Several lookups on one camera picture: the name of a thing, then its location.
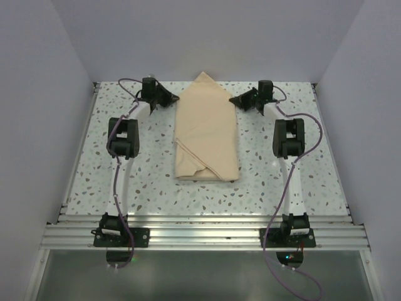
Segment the beige cloth mat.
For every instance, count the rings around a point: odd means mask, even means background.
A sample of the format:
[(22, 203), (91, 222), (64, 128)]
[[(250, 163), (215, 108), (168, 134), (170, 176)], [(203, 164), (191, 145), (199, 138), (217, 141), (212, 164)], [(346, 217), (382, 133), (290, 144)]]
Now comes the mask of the beige cloth mat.
[(193, 181), (235, 181), (236, 108), (231, 94), (202, 72), (179, 95), (175, 113), (175, 178)]

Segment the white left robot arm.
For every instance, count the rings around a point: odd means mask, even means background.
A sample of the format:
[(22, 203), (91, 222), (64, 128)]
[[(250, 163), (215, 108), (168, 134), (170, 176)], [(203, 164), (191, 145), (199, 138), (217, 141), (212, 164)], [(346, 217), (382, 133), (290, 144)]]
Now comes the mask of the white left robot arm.
[(142, 88), (137, 93), (125, 88), (123, 82), (134, 82), (134, 79), (117, 81), (118, 86), (133, 97), (133, 103), (126, 113), (108, 121), (106, 150), (113, 160), (113, 176), (107, 207), (96, 231), (97, 236), (108, 235), (116, 246), (126, 245), (130, 239), (127, 193), (133, 162), (140, 150), (139, 123), (149, 117), (158, 105), (165, 108), (179, 100), (154, 77), (140, 80)]

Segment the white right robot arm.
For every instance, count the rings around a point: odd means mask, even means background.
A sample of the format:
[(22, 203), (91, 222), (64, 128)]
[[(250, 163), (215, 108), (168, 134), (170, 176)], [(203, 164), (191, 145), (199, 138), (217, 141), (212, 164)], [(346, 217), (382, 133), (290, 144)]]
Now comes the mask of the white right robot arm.
[(298, 159), (305, 153), (305, 123), (302, 118), (291, 118), (279, 108), (274, 99), (275, 86), (270, 80), (258, 81), (258, 86), (229, 99), (237, 108), (255, 108), (274, 122), (273, 155), (277, 158), (283, 179), (283, 192), (276, 213), (282, 214), (279, 239), (293, 246), (310, 231), (310, 222), (301, 195)]

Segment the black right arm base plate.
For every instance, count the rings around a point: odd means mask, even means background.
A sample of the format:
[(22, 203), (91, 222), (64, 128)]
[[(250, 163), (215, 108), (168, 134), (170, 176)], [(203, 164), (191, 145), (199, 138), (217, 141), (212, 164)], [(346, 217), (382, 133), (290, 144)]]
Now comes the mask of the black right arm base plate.
[(314, 248), (316, 247), (315, 234), (312, 228), (292, 229), (285, 233), (279, 228), (259, 229), (259, 239), (262, 247), (266, 248)]

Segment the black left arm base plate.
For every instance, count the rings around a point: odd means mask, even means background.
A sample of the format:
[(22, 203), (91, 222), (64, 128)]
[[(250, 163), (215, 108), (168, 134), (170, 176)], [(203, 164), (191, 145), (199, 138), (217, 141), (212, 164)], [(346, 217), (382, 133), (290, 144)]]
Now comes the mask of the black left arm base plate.
[(138, 247), (147, 248), (150, 239), (149, 228), (129, 228), (128, 234), (119, 219), (111, 219), (91, 230), (95, 236), (93, 245), (104, 248)]

